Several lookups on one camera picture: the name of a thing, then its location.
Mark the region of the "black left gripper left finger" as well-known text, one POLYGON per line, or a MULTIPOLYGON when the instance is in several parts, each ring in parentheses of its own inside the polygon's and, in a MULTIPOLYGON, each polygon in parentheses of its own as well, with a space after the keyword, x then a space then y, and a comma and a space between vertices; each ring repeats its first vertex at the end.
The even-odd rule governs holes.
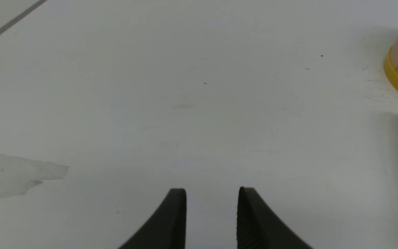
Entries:
POLYGON ((172 188, 149 219, 121 249, 184 249, 186 244, 187 194, 172 188))

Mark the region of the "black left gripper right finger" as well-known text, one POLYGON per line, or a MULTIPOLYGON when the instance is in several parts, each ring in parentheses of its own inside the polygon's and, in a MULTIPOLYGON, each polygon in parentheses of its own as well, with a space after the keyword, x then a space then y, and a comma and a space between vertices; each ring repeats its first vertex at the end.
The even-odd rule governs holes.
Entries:
POLYGON ((237 201, 238 249, 311 249, 267 205, 254 188, 240 187, 237 201))

